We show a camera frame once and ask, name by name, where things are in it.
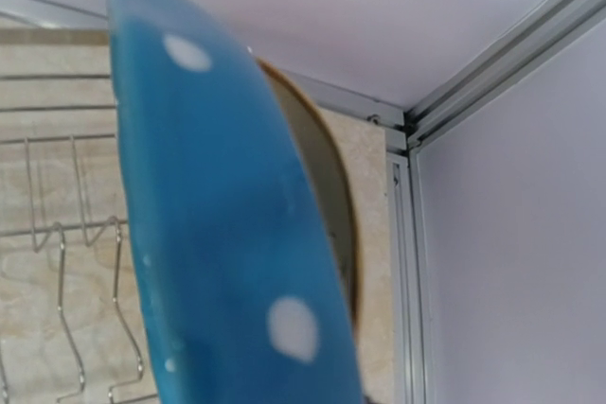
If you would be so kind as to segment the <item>metal wire dish rack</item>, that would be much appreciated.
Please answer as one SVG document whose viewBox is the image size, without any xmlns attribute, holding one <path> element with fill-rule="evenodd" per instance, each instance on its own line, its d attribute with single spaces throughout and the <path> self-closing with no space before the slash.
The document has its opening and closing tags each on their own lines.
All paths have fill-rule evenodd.
<svg viewBox="0 0 606 404">
<path fill-rule="evenodd" d="M 157 399 L 103 16 L 1 0 L 1 399 Z"/>
</svg>

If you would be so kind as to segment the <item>cream bird pattern plate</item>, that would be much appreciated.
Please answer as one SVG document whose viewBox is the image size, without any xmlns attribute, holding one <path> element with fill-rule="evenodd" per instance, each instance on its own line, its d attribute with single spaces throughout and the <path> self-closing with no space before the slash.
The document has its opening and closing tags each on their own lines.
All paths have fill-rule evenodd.
<svg viewBox="0 0 606 404">
<path fill-rule="evenodd" d="M 272 86 L 308 170 L 330 237 L 353 332 L 360 327 L 363 252 L 359 217 L 348 171 L 320 109 L 283 72 L 262 58 L 258 66 Z"/>
</svg>

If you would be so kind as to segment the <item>blue polka dot plate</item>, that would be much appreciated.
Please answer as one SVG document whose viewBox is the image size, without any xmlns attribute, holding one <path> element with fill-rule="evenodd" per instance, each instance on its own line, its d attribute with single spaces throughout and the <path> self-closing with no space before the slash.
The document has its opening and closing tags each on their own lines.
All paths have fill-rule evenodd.
<svg viewBox="0 0 606 404">
<path fill-rule="evenodd" d="M 361 403 L 303 157 L 247 48 L 191 0 L 107 0 L 134 272 L 163 403 Z"/>
</svg>

